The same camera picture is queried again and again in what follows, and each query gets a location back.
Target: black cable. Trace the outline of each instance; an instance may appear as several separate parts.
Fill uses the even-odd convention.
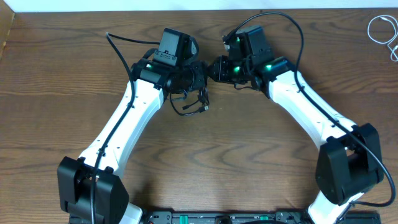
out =
[[[349,203],[347,205],[347,207],[343,210],[343,212],[336,218],[335,223],[339,223],[340,221],[342,221],[344,219],[344,217],[346,216],[346,214],[348,213],[348,210],[354,206],[352,203]]]
[[[98,151],[97,160],[95,161],[94,171],[91,179],[91,189],[90,189],[90,204],[91,204],[91,223],[95,224],[95,187],[96,187],[96,176],[98,172],[98,166],[100,164],[100,160],[103,157],[105,148],[108,146],[109,141],[111,140],[113,134],[118,129],[119,125],[122,123],[124,117],[126,117],[127,113],[129,112],[132,102],[134,101],[134,94],[131,96],[131,101],[127,104],[126,109],[124,110],[122,116],[119,118],[118,122],[114,125],[113,129],[109,133],[108,137],[105,139],[104,144]]]
[[[114,37],[114,38],[117,38],[117,39],[121,39],[121,40],[125,40],[125,41],[130,41],[130,42],[134,42],[134,43],[138,43],[138,44],[157,44],[157,45],[160,44],[160,42],[144,41],[144,40],[133,40],[133,39],[128,39],[128,38],[125,38],[125,37],[120,37],[120,36],[118,36],[118,35],[114,35],[114,34],[110,34],[110,33],[107,33],[107,34],[109,34],[111,37]]]
[[[190,115],[194,115],[194,114],[197,114],[197,113],[201,113],[201,112],[202,112],[201,108],[203,108],[203,107],[201,107],[201,108],[199,108],[199,109],[197,109],[197,110],[195,110],[195,111],[193,111],[193,112],[189,112],[189,113],[180,113],[180,112],[176,109],[176,107],[174,106],[173,98],[172,98],[172,93],[170,93],[169,98],[170,98],[170,103],[171,103],[171,105],[172,105],[174,111],[175,111],[178,115],[180,115],[180,116],[190,116]]]
[[[238,84],[234,83],[235,90],[243,90],[244,88],[248,88],[248,89],[254,90],[254,88],[251,87],[251,86],[245,86],[245,87],[238,88],[237,85]]]
[[[196,100],[195,102],[191,103],[190,105],[185,105],[185,106],[183,106],[182,109],[183,109],[183,110],[186,110],[186,109],[190,108],[191,106],[197,104],[198,102],[199,102],[199,100]]]
[[[356,136],[354,136],[350,131],[348,131],[345,127],[343,127],[339,121],[334,120],[321,106],[319,106],[317,104],[317,102],[315,102],[311,96],[309,96],[305,90],[304,87],[300,84],[299,82],[299,78],[297,75],[297,72],[299,70],[299,64],[300,64],[300,59],[303,53],[303,49],[304,49],[304,35],[303,35],[303,30],[301,29],[300,25],[293,19],[291,18],[289,15],[284,14],[283,12],[263,12],[260,14],[257,14],[255,16],[250,17],[249,19],[246,19],[243,23],[241,23],[237,28],[235,28],[234,30],[232,30],[226,37],[224,37],[224,43],[228,44],[229,40],[232,38],[233,34],[235,34],[235,32],[240,29],[243,25],[245,25],[246,23],[248,23],[250,20],[257,18],[259,16],[265,16],[265,15],[280,15],[280,16],[284,16],[285,18],[287,18],[288,20],[290,20],[298,29],[298,31],[300,32],[300,37],[301,37],[301,47],[300,47],[300,52],[298,53],[298,57],[297,57],[297,61],[295,64],[295,69],[294,69],[294,79],[296,82],[296,85],[299,89],[299,91],[304,95],[304,97],[306,97],[306,99],[311,102],[311,104],[316,107],[316,109],[318,109],[325,117],[327,117],[335,126],[337,126],[338,128],[340,128],[342,131],[344,131],[349,137],[351,137],[354,141],[356,141],[363,149],[366,150],[366,152],[368,152],[372,158],[376,161],[376,163],[379,165],[379,167],[383,170],[383,173],[386,175],[387,180],[390,184],[390,188],[391,188],[391,197],[387,202],[384,203],[371,203],[371,202],[361,202],[361,201],[354,201],[354,202],[350,202],[350,204],[352,205],[367,205],[367,206],[371,206],[371,207],[386,207],[391,205],[396,197],[396,188],[395,188],[395,184],[394,181],[389,173],[389,171],[387,170],[387,168],[385,167],[385,165],[377,158],[377,156],[364,144],[362,143],[362,141],[360,141]]]
[[[209,100],[209,92],[207,90],[207,83],[205,85],[205,88],[201,90],[202,96],[205,97],[205,99],[202,101],[202,103],[205,103],[207,106],[210,106],[210,100]]]
[[[184,96],[183,96],[183,97],[174,98],[174,99],[172,99],[172,101],[182,101],[182,100],[186,100],[186,99],[187,99],[187,96],[188,96],[188,92],[187,92],[186,90],[182,90],[182,91],[183,91]]]
[[[136,98],[136,90],[134,88],[134,77],[132,76],[132,73],[130,71],[129,66],[127,65],[126,60],[124,59],[123,55],[121,54],[119,49],[115,46],[115,44],[113,43],[113,41],[112,41],[112,39],[110,37],[114,37],[114,38],[125,40],[125,41],[140,43],[140,44],[159,44],[158,42],[132,40],[132,39],[120,37],[120,36],[117,36],[117,35],[113,35],[113,34],[110,34],[110,33],[106,33],[106,39],[111,44],[113,50],[119,56],[120,60],[122,61],[123,65],[124,65],[124,68],[127,71],[128,76],[129,76],[130,85],[131,85],[131,99],[130,99],[130,102],[127,104],[127,108],[124,110],[123,114],[119,118],[118,122],[116,122],[116,124],[112,128],[111,132],[108,134],[108,137],[106,137],[105,142],[103,143],[102,147],[98,150],[98,155],[97,155],[97,159],[95,160],[93,174],[91,176],[90,208],[91,208],[91,223],[92,224],[95,224],[95,187],[96,187],[96,176],[97,176],[97,173],[98,173],[98,166],[100,165],[100,161],[101,161],[101,158],[104,155],[105,148],[108,146],[108,143],[111,140],[113,134],[116,132],[116,130],[118,129],[119,125],[122,123],[124,117],[126,117],[126,115],[129,112],[130,108],[134,108],[133,103],[134,103],[134,99]]]

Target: cable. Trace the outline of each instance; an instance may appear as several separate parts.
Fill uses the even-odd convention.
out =
[[[190,115],[194,115],[194,114],[197,114],[197,113],[202,113],[202,112],[204,112],[204,111],[207,110],[207,109],[206,109],[207,106],[204,106],[204,104],[203,104],[203,106],[199,107],[199,109],[197,109],[197,110],[195,110],[195,111],[193,111],[193,112],[189,112],[189,113],[180,113],[180,112],[176,109],[176,107],[174,106],[174,103],[173,103],[173,100],[174,100],[174,99],[172,98],[172,93],[170,93],[169,98],[170,98],[170,103],[171,103],[171,105],[172,105],[174,111],[175,111],[178,115],[180,115],[180,116],[190,116]]]
[[[199,100],[196,100],[195,102],[191,103],[190,105],[185,105],[185,106],[183,106],[182,109],[183,109],[183,110],[186,110],[186,109],[190,108],[191,106],[197,104],[198,102],[199,102]]]
[[[354,201],[354,202],[350,202],[350,204],[352,205],[367,205],[370,207],[386,207],[391,205],[396,197],[396,188],[395,188],[395,184],[394,181],[389,173],[389,171],[387,170],[387,168],[385,167],[385,165],[377,158],[377,156],[365,145],[362,143],[362,141],[360,141],[356,136],[354,136],[350,131],[348,131],[344,126],[342,126],[339,121],[335,121],[322,107],[320,107],[317,102],[315,102],[311,96],[309,96],[305,90],[304,87],[300,84],[299,82],[299,78],[297,76],[297,72],[299,70],[299,64],[300,64],[300,59],[303,53],[303,49],[304,49],[304,35],[303,35],[303,30],[301,29],[300,25],[293,19],[291,18],[289,15],[284,14],[283,12],[263,12],[260,14],[257,14],[255,16],[250,17],[249,19],[245,20],[243,23],[241,23],[237,28],[235,28],[234,30],[232,30],[226,37],[223,38],[224,42],[226,44],[228,44],[229,40],[232,38],[232,35],[239,29],[241,28],[243,25],[245,25],[246,23],[248,23],[250,20],[257,18],[259,16],[265,16],[265,15],[280,15],[280,16],[284,16],[286,17],[288,20],[290,20],[298,29],[298,32],[300,33],[300,37],[301,37],[301,46],[300,46],[300,52],[298,53],[298,57],[296,60],[296,64],[295,64],[295,68],[294,68],[294,80],[296,82],[296,85],[298,87],[299,92],[301,92],[304,97],[306,97],[306,99],[311,102],[311,104],[316,107],[316,109],[318,109],[325,117],[327,117],[335,126],[337,126],[338,128],[340,128],[342,131],[344,131],[349,137],[351,137],[354,141],[356,141],[364,150],[366,150],[367,153],[369,153],[372,158],[376,161],[376,163],[379,165],[379,167],[383,170],[383,173],[386,175],[387,180],[390,184],[390,188],[391,188],[391,197],[387,202],[384,203],[371,203],[371,202],[361,202],[361,201]]]
[[[248,88],[248,89],[250,89],[250,90],[254,90],[254,88],[251,87],[251,86],[245,86],[245,87],[238,88],[237,85],[238,85],[238,84],[234,83],[234,88],[235,88],[235,90],[243,90],[244,88]]]
[[[343,212],[336,218],[335,223],[339,223],[340,221],[344,220],[344,217],[346,216],[346,214],[348,213],[348,210],[354,206],[352,203],[349,203],[347,205],[347,207],[343,210]]]
[[[110,34],[110,33],[107,33],[107,34],[109,34],[111,37],[114,37],[114,38],[117,38],[117,39],[121,39],[121,40],[125,40],[125,41],[130,41],[130,42],[134,42],[134,43],[138,43],[138,44],[157,44],[157,45],[160,44],[160,42],[144,41],[144,40],[133,40],[133,39],[128,39],[128,38],[125,38],[125,37],[120,37],[120,36],[118,36],[118,35],[114,35],[114,34]]]
[[[174,98],[174,99],[172,99],[172,101],[182,101],[182,100],[186,100],[186,99],[187,99],[187,96],[188,96],[188,92],[187,92],[186,90],[182,90],[182,91],[183,91],[184,96],[178,97],[178,98]]]
[[[394,22],[395,22],[395,24],[394,24],[391,20],[387,19],[387,17],[393,19]],[[394,28],[394,35],[391,37],[391,39],[389,39],[389,40],[386,41],[386,42],[378,41],[378,40],[374,39],[374,38],[371,36],[371,34],[370,34],[370,31],[369,31],[369,30],[370,30],[370,27],[371,27],[371,23],[372,23],[375,19],[377,19],[377,18],[380,18],[380,19],[382,19],[382,20],[384,20],[384,21],[386,21],[386,22],[389,22],[389,23],[392,25],[392,28]],[[396,54],[396,50],[398,49],[398,45],[396,45],[394,48],[392,48],[392,47],[390,46],[390,44],[393,43],[393,41],[398,37],[398,31],[397,31],[397,29],[398,29],[398,22],[397,22],[397,20],[396,20],[394,17],[389,16],[389,15],[380,15],[380,16],[376,16],[375,18],[371,19],[371,21],[370,21],[369,24],[368,24],[368,36],[369,36],[369,38],[370,38],[371,40],[375,41],[375,42],[378,43],[378,44],[387,44],[387,47],[388,47],[388,48],[390,49],[390,51],[391,51],[390,59],[391,59],[393,62],[398,62],[398,56],[397,56],[397,54]]]
[[[120,116],[118,122],[116,122],[116,124],[112,128],[111,132],[108,134],[108,137],[106,137],[105,142],[103,143],[102,147],[98,150],[97,159],[95,160],[95,165],[94,165],[94,169],[93,169],[93,175],[91,176],[91,188],[90,188],[90,208],[91,208],[91,223],[92,224],[95,224],[95,187],[96,187],[96,176],[98,173],[98,166],[100,165],[100,161],[104,155],[105,148],[108,146],[108,143],[111,140],[113,134],[116,132],[119,125],[122,123],[124,117],[126,117],[126,115],[128,114],[130,108],[134,108],[133,103],[134,103],[134,99],[136,98],[136,90],[134,88],[134,77],[131,74],[130,68],[127,65],[126,60],[124,59],[123,55],[121,54],[119,49],[115,46],[115,44],[113,43],[113,41],[110,37],[114,37],[114,38],[125,40],[125,41],[140,43],[140,44],[159,44],[158,42],[132,40],[132,39],[120,37],[117,35],[113,35],[110,33],[106,33],[106,39],[111,44],[113,50],[119,56],[120,60],[122,61],[123,65],[124,65],[124,68],[127,71],[128,76],[129,76],[130,85],[131,85],[131,99],[130,99],[130,102],[127,104],[127,107],[124,110],[123,114]]]

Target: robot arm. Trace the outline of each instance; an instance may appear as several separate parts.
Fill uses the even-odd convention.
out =
[[[153,53],[154,59],[148,60]],[[202,107],[193,113],[207,110],[206,64],[195,61],[197,54],[198,46],[193,37],[165,29],[159,49],[149,50],[133,64],[128,73],[134,82],[135,93],[132,94],[129,82],[119,106],[99,136],[77,160],[65,157],[58,167],[63,211],[84,220],[93,220],[95,216],[97,224],[139,223],[142,210],[129,203],[127,190],[121,182],[127,160],[146,124],[169,93],[183,93],[186,96],[188,92],[198,90],[198,101],[202,102]]]
[[[333,118],[338,120],[345,128],[352,131],[352,126],[356,124],[345,118],[343,115],[334,110],[325,100],[323,100],[311,87],[305,82],[300,73],[298,73],[300,84],[305,87],[306,92],[326,110]],[[277,80],[269,83],[270,98],[285,108],[294,119],[303,127],[312,141],[317,146],[327,143],[329,137],[340,138],[344,133],[340,128],[336,127],[328,120],[318,109],[316,109],[306,97],[300,92],[294,80],[293,71],[285,72],[277,77]],[[349,203],[357,200],[362,196],[360,192],[342,204],[337,205],[331,203],[322,192],[319,192],[317,199],[308,208],[308,214],[315,223],[332,224],[344,212]]]
[[[370,124],[358,127],[334,110],[310,88],[300,72],[296,80],[295,65],[284,57],[274,58],[260,26],[236,30],[224,38],[224,43],[229,55],[215,60],[208,69],[209,77],[234,84],[235,88],[251,82],[245,88],[262,91],[303,127],[320,151],[315,175],[320,193],[307,212],[314,223],[335,223],[349,209],[350,202],[383,180],[383,173],[370,154],[304,96],[297,82],[321,109],[367,144],[381,161],[376,129]],[[347,149],[354,154],[347,156]]]

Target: wooden table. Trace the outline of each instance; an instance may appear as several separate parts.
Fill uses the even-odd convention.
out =
[[[77,158],[100,133],[128,81],[105,32],[159,41],[165,27],[194,36],[200,59],[226,54],[221,36],[259,11],[17,14],[0,61],[0,223],[66,223],[57,166]],[[397,9],[283,10],[302,26],[300,70],[339,112],[380,134],[385,165],[398,181],[398,64],[366,28]],[[294,61],[299,35],[286,19],[262,17],[276,56]],[[391,30],[379,23],[376,37]],[[129,63],[150,47],[117,41]],[[123,180],[144,208],[255,211],[307,208],[318,187],[318,151],[308,135],[262,93],[209,81],[210,110],[180,117],[166,102],[149,121]],[[387,181],[363,200],[389,198]],[[358,206],[359,210],[374,210]],[[398,223],[398,203],[377,209]]]

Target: white cable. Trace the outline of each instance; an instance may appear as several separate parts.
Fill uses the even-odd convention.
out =
[[[374,39],[374,38],[371,36],[370,32],[369,32],[370,27],[371,27],[371,23],[373,22],[373,20],[375,20],[375,19],[377,19],[377,18],[380,18],[380,19],[382,19],[382,20],[384,20],[384,21],[387,21],[387,22],[391,23],[392,27],[394,28],[394,35],[391,37],[391,39],[389,39],[389,40],[386,41],[386,42],[380,42],[380,41]],[[369,22],[369,25],[368,25],[368,36],[369,36],[369,38],[370,38],[371,40],[375,41],[375,42],[378,43],[378,44],[387,44],[387,47],[388,47],[388,48],[390,49],[390,51],[391,51],[390,59],[391,59],[393,62],[398,62],[398,56],[397,56],[397,54],[396,54],[396,50],[398,49],[398,45],[396,45],[395,47],[391,47],[390,44],[393,43],[393,41],[398,37],[398,31],[397,31],[397,29],[398,29],[398,22],[397,22],[397,20],[396,20],[394,17],[389,16],[389,15],[380,15],[380,16],[376,16],[375,18],[373,18],[373,19]]]

